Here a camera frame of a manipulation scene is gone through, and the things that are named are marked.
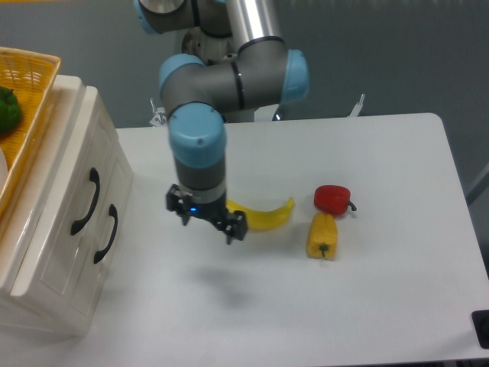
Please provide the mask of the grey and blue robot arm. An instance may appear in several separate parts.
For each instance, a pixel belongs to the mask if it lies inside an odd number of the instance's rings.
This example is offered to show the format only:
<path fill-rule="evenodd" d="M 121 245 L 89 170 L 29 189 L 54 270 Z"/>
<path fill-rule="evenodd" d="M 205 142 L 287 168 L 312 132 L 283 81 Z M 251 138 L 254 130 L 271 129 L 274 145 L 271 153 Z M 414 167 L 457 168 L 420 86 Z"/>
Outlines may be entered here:
<path fill-rule="evenodd" d="M 148 33 L 198 28 L 232 43 L 232 55 L 217 61 L 186 53 L 165 60 L 159 94 L 178 178 L 167 209 L 183 223 L 201 219 L 242 240 L 246 215 L 226 206 L 225 117 L 305 98 L 306 58 L 285 45 L 272 1 L 136 1 L 134 8 Z"/>

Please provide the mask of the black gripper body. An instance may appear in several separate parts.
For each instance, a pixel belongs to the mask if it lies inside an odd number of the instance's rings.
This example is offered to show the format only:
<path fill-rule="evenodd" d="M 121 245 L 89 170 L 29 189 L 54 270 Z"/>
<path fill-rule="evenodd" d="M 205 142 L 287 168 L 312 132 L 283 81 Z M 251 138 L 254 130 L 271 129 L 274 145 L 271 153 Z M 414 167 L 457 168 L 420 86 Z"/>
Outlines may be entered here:
<path fill-rule="evenodd" d="M 207 190 L 191 189 L 183 184 L 178 186 L 181 192 L 188 197 L 190 218 L 202 219 L 213 225 L 220 216 L 227 212 L 225 183 L 219 183 Z"/>

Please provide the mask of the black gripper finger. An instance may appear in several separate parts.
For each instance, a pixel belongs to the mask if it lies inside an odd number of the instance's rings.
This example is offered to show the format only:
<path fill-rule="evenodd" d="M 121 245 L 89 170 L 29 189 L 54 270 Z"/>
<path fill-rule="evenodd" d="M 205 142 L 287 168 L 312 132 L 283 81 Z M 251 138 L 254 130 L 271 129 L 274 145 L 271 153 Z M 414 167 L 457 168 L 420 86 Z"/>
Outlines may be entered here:
<path fill-rule="evenodd" d="M 226 244 L 230 245 L 233 240 L 242 241 L 248 232 L 248 222 L 245 212 L 237 210 L 227 211 L 220 216 L 214 223 L 218 231 L 226 236 Z"/>
<path fill-rule="evenodd" d="M 190 219 L 189 214 L 189 200 L 186 195 L 184 195 L 180 187 L 176 184 L 172 184 L 170 189 L 166 194 L 166 207 L 167 210 L 176 213 L 184 226 L 186 226 Z"/>

